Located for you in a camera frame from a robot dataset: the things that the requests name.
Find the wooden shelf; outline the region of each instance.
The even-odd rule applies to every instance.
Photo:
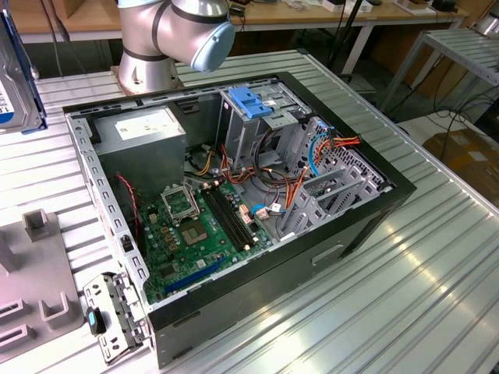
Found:
[[[438,20],[451,22],[455,17],[466,17],[468,13],[460,9],[457,13],[439,12]],[[47,21],[39,14],[13,10],[12,17],[21,34],[46,34],[49,32]],[[339,21],[339,12],[329,12],[318,6],[296,10],[279,2],[277,4],[250,4],[246,7],[246,24],[283,24],[283,23],[327,23]],[[435,15],[414,16],[385,0],[383,5],[373,7],[369,13],[359,13],[357,21],[433,19]],[[86,0],[76,12],[63,21],[69,32],[113,31],[120,30],[119,10],[114,0]],[[232,17],[235,25],[242,20]]]

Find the blue wire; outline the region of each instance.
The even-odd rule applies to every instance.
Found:
[[[313,171],[315,175],[319,175],[319,171],[317,170],[315,163],[313,162],[313,148],[315,146],[315,142],[327,134],[319,134],[315,138],[313,138],[312,142],[310,143],[310,148],[309,148],[309,164],[310,164],[310,169]]]
[[[251,214],[254,216],[254,215],[255,215],[255,213],[257,212],[257,210],[260,210],[260,209],[262,209],[262,208],[264,208],[264,207],[265,207],[265,205],[262,205],[262,204],[255,205],[255,206],[253,207],[253,209],[251,210]]]

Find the power supply label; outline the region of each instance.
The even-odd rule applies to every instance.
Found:
[[[14,107],[0,81],[0,123],[7,123],[14,118]]]
[[[169,109],[161,109],[139,118],[118,121],[115,127],[122,140],[130,140],[156,132],[164,132],[166,136],[178,135],[178,122],[173,114],[170,115],[168,111]]]

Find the expansion slot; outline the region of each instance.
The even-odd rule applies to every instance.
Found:
[[[180,288],[184,288],[185,286],[188,286],[189,284],[194,283],[195,281],[198,281],[199,279],[214,273],[215,271],[218,270],[220,265],[226,259],[227,258],[224,257],[224,258],[218,260],[216,263],[213,263],[210,266],[205,267],[204,269],[195,272],[194,274],[190,274],[188,277],[185,277],[181,280],[177,280],[175,283],[172,283],[169,286],[166,286],[165,287],[165,294],[167,295],[170,292],[177,291]]]
[[[234,213],[223,194],[218,189],[206,189],[201,192],[201,196],[210,207],[211,212],[224,229],[235,249],[238,252],[250,249],[253,245],[251,235]]]

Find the slotted aluminum table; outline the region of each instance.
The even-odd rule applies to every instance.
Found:
[[[470,29],[423,31],[391,81],[383,104],[380,106],[382,111],[391,103],[398,86],[418,57],[423,45],[429,45],[435,52],[416,77],[412,87],[425,78],[441,55],[449,57],[476,75],[476,78],[464,90],[465,96],[471,92],[480,79],[486,80],[492,86],[499,85],[499,67],[497,65],[499,62],[499,40],[491,40]],[[463,102],[465,96],[458,101],[458,105]]]
[[[409,201],[328,271],[195,348],[163,372],[482,372],[499,359],[499,212],[309,55],[179,66],[187,86],[287,70],[416,186]],[[78,290],[115,271],[61,107],[119,97],[111,73],[38,84],[46,131],[0,136],[0,224],[58,215]],[[84,297],[80,298],[83,309]],[[156,373],[144,347],[108,368],[87,325],[0,372]]]

